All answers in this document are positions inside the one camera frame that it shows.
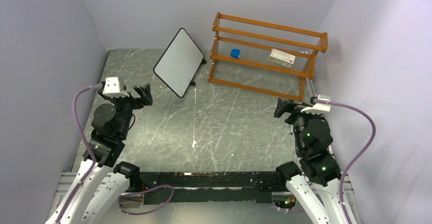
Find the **cable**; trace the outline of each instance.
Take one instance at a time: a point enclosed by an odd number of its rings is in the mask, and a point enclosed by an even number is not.
[[[73,197],[75,196],[76,192],[78,191],[78,188],[82,185],[82,183],[84,182],[84,180],[88,177],[88,175],[92,172],[93,167],[96,164],[96,157],[90,147],[89,142],[86,139],[86,136],[84,135],[83,129],[81,128],[81,124],[79,123],[78,120],[78,115],[76,114],[76,101],[78,99],[78,97],[81,95],[81,93],[88,91],[90,89],[97,89],[100,88],[102,85],[101,84],[97,84],[97,85],[92,85],[89,87],[86,87],[85,89],[82,89],[81,91],[77,92],[75,94],[75,96],[73,96],[72,99],[72,116],[73,116],[73,120],[75,121],[76,126],[78,127],[78,132],[81,136],[81,139],[83,140],[84,145],[86,146],[87,151],[90,154],[90,157],[92,158],[92,165],[90,166],[90,168],[86,171],[86,173],[84,173],[83,177],[81,177],[81,179],[77,182],[77,184],[74,186],[74,188],[72,189],[70,195],[68,196],[68,198],[66,199],[62,209],[59,212],[59,215],[57,216],[55,223],[60,223],[60,220],[63,217],[63,214],[65,213],[67,207],[69,206],[70,202],[72,201]]]
[[[330,104],[330,105],[335,105],[335,106],[339,106],[339,107],[344,107],[344,108],[349,108],[351,110],[354,110],[358,113],[360,113],[361,115],[363,115],[364,117],[366,117],[366,119],[370,122],[370,125],[372,126],[372,135],[369,138],[369,141],[366,143],[366,145],[363,147],[362,150],[360,150],[360,152],[354,157],[354,159],[351,160],[351,162],[349,162],[349,164],[347,165],[347,167],[345,168],[345,170],[342,173],[342,177],[340,179],[340,183],[339,183],[339,196],[340,196],[340,203],[342,203],[342,209],[343,209],[343,213],[345,214],[346,220],[348,221],[349,224],[352,224],[351,219],[348,216],[348,211],[346,210],[345,204],[343,202],[343,180],[345,179],[345,176],[349,170],[349,168],[351,168],[351,166],[354,164],[354,162],[356,162],[356,160],[358,158],[360,158],[360,156],[362,156],[362,154],[366,151],[367,148],[369,148],[370,144],[372,143],[373,139],[375,138],[375,133],[376,133],[376,127],[375,127],[375,123],[373,122],[372,118],[367,115],[365,112],[361,111],[360,109],[347,105],[347,104],[343,104],[343,103],[335,103],[335,102],[329,102],[326,100],[320,100],[317,99],[316,100],[317,103],[323,103],[323,104]]]
[[[170,189],[171,189],[171,195],[170,195],[170,197],[167,199],[167,201],[165,201],[165,203],[159,205],[159,206],[158,206],[157,208],[155,208],[155,209],[152,209],[152,210],[149,210],[149,211],[146,211],[146,212],[141,212],[141,213],[132,213],[132,212],[125,211],[125,210],[121,207],[120,200],[123,199],[123,198],[132,197],[132,196],[139,195],[139,194],[145,194],[145,193],[148,193],[148,192],[153,192],[153,191],[158,190],[158,189],[160,189],[160,188],[170,188]],[[119,200],[118,200],[118,203],[119,203],[119,209],[120,209],[121,212],[123,212],[123,213],[125,213],[125,214],[128,214],[128,215],[145,215],[145,214],[150,214],[150,213],[152,213],[152,212],[155,212],[155,211],[157,211],[157,210],[163,208],[165,205],[167,205],[167,203],[168,203],[168,202],[173,198],[173,195],[174,195],[174,187],[172,187],[172,186],[170,186],[170,185],[161,185],[161,186],[157,186],[157,187],[154,187],[154,188],[151,188],[151,189],[148,189],[148,190],[142,191],[142,192],[134,192],[134,193],[125,194],[125,195],[122,195],[122,196],[119,197]]]
[[[133,116],[133,122],[132,122],[132,125],[129,126],[128,131],[129,131],[129,130],[132,128],[132,126],[135,124],[135,120],[136,120],[135,115],[134,115],[133,113],[131,113],[131,115]]]

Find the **wall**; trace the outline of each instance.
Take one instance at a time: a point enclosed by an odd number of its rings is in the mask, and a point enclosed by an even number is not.
[[[44,223],[79,144],[74,93],[106,58],[80,0],[0,0],[1,223]],[[79,99],[85,125],[92,95]]]
[[[166,48],[184,27],[210,49],[217,12],[318,30],[334,0],[83,0],[107,47]]]
[[[315,85],[333,101],[366,111],[372,146],[349,175],[364,223],[432,223],[432,0],[335,0],[320,31],[329,49]],[[328,115],[342,167],[367,142],[367,120]]]

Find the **gray marble surface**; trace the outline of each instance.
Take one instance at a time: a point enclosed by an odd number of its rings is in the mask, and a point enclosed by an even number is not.
[[[178,98],[153,73],[163,49],[112,49],[101,80],[123,77],[128,91],[150,83],[153,105],[135,110],[130,130],[118,160],[126,160],[142,171],[273,171],[282,163],[296,160],[294,138],[283,118],[274,118],[277,97],[207,82],[211,66],[198,70],[196,87]],[[299,81],[279,72],[219,62],[215,78],[278,92],[298,93]],[[305,101],[309,100],[305,89]],[[94,109],[107,103],[95,96],[85,129],[90,138]],[[84,145],[80,145],[79,167]]]

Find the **wooden rack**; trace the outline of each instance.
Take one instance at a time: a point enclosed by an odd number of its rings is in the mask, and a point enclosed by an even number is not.
[[[306,78],[312,79],[314,77],[316,55],[319,51],[326,52],[328,46],[327,33],[325,32],[313,32],[279,24],[225,15],[219,12],[214,19],[213,31],[215,32],[215,37],[210,52],[210,58],[213,59],[213,61],[208,75],[209,82],[216,82],[298,101],[303,100]],[[295,55],[296,67],[285,68],[276,64],[265,64],[259,60],[235,59],[230,57],[226,52],[220,51],[220,43],[231,43],[237,46],[242,45],[245,49],[253,48],[260,49],[261,51],[266,50],[268,54],[264,51],[264,55],[267,56],[270,54],[271,50],[275,48]],[[285,94],[216,79],[212,76],[218,61],[227,61],[298,76],[300,79],[299,93],[298,95]]]

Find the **blue object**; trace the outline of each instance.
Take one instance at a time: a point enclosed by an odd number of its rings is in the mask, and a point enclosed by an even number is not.
[[[240,57],[240,53],[240,49],[233,49],[231,50],[231,57],[238,59]]]

